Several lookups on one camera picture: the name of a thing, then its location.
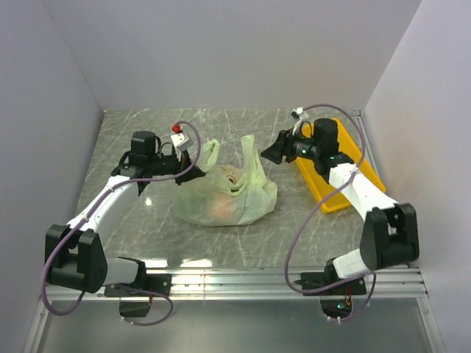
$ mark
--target robotic arm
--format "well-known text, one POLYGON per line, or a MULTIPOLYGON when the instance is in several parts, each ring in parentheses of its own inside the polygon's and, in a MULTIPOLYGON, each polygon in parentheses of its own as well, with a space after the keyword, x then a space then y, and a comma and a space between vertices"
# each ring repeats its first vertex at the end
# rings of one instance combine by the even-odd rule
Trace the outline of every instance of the robotic arm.
MULTIPOLYGON (((136 200, 144 191, 148 182, 133 182, 115 186, 129 179, 152 178, 167 174, 178 174, 191 164, 188 148, 192 145, 190 137, 179 126, 173 126, 171 135, 171 153, 162 152, 160 138, 153 132, 135 132, 131 140, 131 149, 124 153, 111 177, 99 195, 77 217, 66 225, 53 225, 46 233, 46 260, 57 244, 75 228, 85 215, 103 197, 103 202, 86 222, 78 228, 65 246, 54 258, 49 268, 47 282, 66 288, 95 293, 103 285, 116 283, 130 284, 130 287, 147 289, 145 263, 130 258, 107 259, 103 251, 103 243, 117 219, 124 215, 128 204, 136 200)), ((175 179, 178 185, 205 175, 194 166, 187 174, 175 179)))
MULTIPOLYGON (((339 151, 338 128, 334 120, 321 118, 314 122, 314 133, 307 138, 299 129, 280 131, 275 143, 261 156, 276 164, 283 157, 290 163, 296 158, 314 162, 316 172, 335 188, 350 178, 356 165, 339 151)), ((367 274, 416 260, 419 257, 417 217, 410 204, 399 204, 377 189, 360 171, 341 193, 350 201, 365 224, 359 249, 328 260, 327 283, 357 274, 367 274)))

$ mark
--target yellow plastic container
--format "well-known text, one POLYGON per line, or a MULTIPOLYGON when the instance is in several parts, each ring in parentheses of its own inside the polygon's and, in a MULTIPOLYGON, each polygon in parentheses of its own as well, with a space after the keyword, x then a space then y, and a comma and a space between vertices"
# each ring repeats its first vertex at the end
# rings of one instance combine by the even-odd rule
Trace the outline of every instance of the yellow plastic container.
MULTIPOLYGON (((339 150, 347 154, 350 158, 352 158, 355 163, 358 163, 361 157, 361 151, 356 146, 355 142, 353 142, 350 135, 348 135, 347 130, 341 124, 338 119, 334 120, 337 122, 337 126, 339 128, 339 150)), ((311 128, 309 125, 305 124, 302 129, 302 133, 304 136, 310 136, 311 128)), ((320 202, 324 197, 326 197, 329 193, 334 191, 335 189, 326 183, 323 178, 316 173, 314 170, 314 164, 310 160, 305 160, 303 158, 297 158, 296 164, 301 171, 302 177, 308 184, 309 190, 311 190, 314 199, 316 202, 320 202)), ((373 171, 372 166, 365 160, 360 167, 361 172, 366 176, 370 182, 372 182, 378 189, 385 192, 386 187, 381 182, 379 176, 373 171)), ((332 199, 325 202, 321 205, 321 211, 323 213, 331 213, 342 208, 349 207, 351 203, 343 196, 341 193, 335 195, 332 199)))

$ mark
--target yellow tray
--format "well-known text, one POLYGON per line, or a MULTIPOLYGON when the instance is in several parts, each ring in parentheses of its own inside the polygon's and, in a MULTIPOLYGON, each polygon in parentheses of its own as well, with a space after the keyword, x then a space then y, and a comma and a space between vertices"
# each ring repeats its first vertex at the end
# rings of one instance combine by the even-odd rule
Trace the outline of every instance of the yellow tray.
MULTIPOLYGON (((347 130, 344 128, 341 122, 335 118, 334 120, 337 122, 337 126, 339 127, 339 150, 352 158, 355 163, 358 163, 361 157, 360 149, 356 146, 355 142, 353 142, 350 135, 348 135, 347 130)), ((302 133, 304 136, 310 136, 311 129, 309 125, 305 124, 304 128, 302 129, 302 133)), ((296 164, 301 171, 302 177, 308 184, 309 190, 311 190, 316 202, 320 202, 324 197, 335 190, 332 186, 326 183, 323 178, 318 175, 318 173, 316 173, 314 170, 314 164, 310 160, 297 158, 296 164)), ((378 189, 383 192, 386 191, 386 187, 381 182, 375 171, 373 171, 373 168, 367 160, 361 164, 360 170, 378 189)), ((345 198, 345 196, 339 193, 329 201, 322 204, 321 211, 323 213, 331 213, 341 210, 342 208, 349 207, 350 205, 351 203, 345 198)))

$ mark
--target red object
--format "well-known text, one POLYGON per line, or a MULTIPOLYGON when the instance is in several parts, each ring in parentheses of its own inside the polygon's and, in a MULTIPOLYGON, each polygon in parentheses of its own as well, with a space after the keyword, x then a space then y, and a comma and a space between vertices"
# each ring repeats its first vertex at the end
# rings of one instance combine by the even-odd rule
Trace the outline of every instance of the red object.
POLYGON ((171 127, 171 129, 173 130, 173 132, 175 132, 176 134, 180 134, 182 132, 182 128, 180 127, 180 125, 174 125, 171 127))

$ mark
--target translucent plastic bag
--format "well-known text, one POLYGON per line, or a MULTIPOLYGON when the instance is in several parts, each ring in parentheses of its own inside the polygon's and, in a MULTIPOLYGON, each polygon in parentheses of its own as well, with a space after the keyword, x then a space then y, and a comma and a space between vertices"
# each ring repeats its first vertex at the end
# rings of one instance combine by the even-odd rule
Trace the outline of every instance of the translucent plastic bag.
POLYGON ((273 211, 277 186, 263 171, 253 135, 241 139, 244 169, 216 165, 219 142, 211 140, 201 150, 198 167, 206 176, 175 185, 177 217, 202 226, 251 224, 273 211))

